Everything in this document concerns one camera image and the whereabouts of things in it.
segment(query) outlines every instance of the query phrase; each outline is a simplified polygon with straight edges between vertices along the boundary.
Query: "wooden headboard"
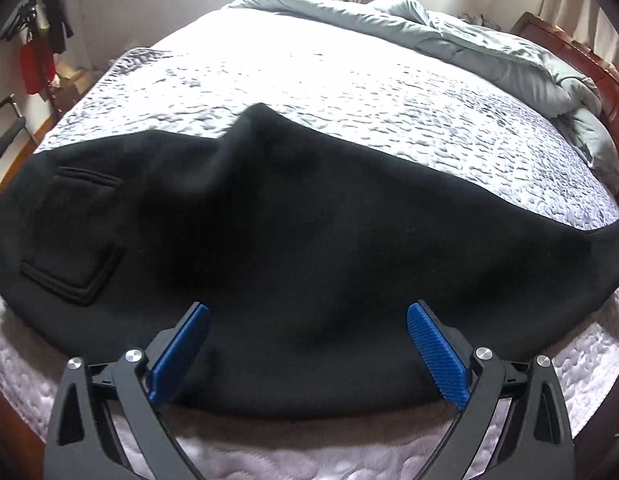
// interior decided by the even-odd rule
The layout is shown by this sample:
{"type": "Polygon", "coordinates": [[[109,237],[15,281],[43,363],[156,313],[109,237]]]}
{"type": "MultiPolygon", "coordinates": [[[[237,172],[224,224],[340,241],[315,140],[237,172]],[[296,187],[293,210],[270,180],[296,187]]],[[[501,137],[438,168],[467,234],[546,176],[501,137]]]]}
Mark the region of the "wooden headboard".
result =
{"type": "MultiPolygon", "coordinates": [[[[619,72],[587,46],[574,41],[561,28],[554,27],[531,12],[525,12],[512,28],[512,34],[547,48],[560,59],[593,79],[603,101],[601,122],[608,129],[619,152],[619,72]]],[[[619,204],[619,193],[616,195],[619,204]]]]}

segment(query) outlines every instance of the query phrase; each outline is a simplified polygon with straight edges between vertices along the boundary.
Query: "white quilted mattress cover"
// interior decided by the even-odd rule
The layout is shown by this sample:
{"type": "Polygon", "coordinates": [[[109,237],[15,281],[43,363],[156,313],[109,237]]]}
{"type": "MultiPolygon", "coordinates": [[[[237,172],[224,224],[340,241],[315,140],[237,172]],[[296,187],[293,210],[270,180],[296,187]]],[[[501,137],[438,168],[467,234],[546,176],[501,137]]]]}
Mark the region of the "white quilted mattress cover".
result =
{"type": "MultiPolygon", "coordinates": [[[[218,137],[256,102],[325,134],[465,178],[580,229],[619,217],[609,192],[554,127],[492,84],[377,38],[251,9],[212,12],[154,50],[127,53],[39,150],[148,128],[218,137]]],[[[576,435],[619,375],[619,289],[547,352],[576,435]]],[[[0,390],[42,438],[67,357],[0,298],[0,390]]],[[[114,410],[134,469],[151,478],[114,410]]],[[[484,470],[506,412],[501,401],[467,478],[484,470]]],[[[164,412],[209,480],[411,479],[454,416],[443,401],[307,422],[246,420],[177,406],[164,412]]]]}

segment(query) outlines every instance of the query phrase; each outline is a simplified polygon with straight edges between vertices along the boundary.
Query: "blue textured pad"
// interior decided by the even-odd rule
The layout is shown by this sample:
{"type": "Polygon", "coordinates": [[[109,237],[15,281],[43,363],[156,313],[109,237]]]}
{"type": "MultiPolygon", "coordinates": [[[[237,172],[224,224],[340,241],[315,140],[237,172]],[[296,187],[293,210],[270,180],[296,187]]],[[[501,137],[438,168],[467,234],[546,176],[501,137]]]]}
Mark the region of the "blue textured pad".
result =
{"type": "Polygon", "coordinates": [[[158,407],[174,400],[209,332],[209,310],[200,304],[176,333],[148,376],[148,398],[158,407]]]}
{"type": "Polygon", "coordinates": [[[407,330],[443,398],[462,411],[469,400],[467,368],[420,303],[407,310],[407,330]]]}

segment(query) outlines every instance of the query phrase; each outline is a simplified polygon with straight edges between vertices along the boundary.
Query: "silver bolt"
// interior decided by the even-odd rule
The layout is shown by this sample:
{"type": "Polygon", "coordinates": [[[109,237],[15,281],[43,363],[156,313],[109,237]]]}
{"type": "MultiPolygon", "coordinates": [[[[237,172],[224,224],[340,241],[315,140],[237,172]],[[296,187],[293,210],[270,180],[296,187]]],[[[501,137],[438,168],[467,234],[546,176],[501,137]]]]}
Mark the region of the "silver bolt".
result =
{"type": "Polygon", "coordinates": [[[484,346],[476,349],[476,357],[482,359],[483,361],[489,361],[493,357],[494,353],[484,346]]]}
{"type": "Polygon", "coordinates": [[[134,348],[133,350],[129,350],[125,354],[125,361],[129,361],[130,363],[137,363],[143,358],[143,351],[138,350],[138,348],[134,348]]]}
{"type": "Polygon", "coordinates": [[[67,368],[70,370],[78,370],[83,365],[83,360],[80,357],[72,357],[67,361],[67,368]]]}
{"type": "Polygon", "coordinates": [[[539,364],[539,366],[547,368],[551,364],[551,359],[546,355],[539,355],[538,357],[536,357],[536,362],[539,364]]]}

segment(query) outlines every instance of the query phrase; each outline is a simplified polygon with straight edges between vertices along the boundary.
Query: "red cloth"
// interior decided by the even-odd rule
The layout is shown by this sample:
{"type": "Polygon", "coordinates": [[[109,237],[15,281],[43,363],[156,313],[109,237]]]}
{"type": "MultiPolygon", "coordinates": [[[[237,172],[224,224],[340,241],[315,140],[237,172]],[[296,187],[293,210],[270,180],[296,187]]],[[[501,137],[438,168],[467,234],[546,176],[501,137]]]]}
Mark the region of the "red cloth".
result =
{"type": "Polygon", "coordinates": [[[30,40],[20,48],[20,71],[25,89],[32,95],[40,93],[54,79],[54,55],[46,40],[40,39],[38,44],[30,40]]]}

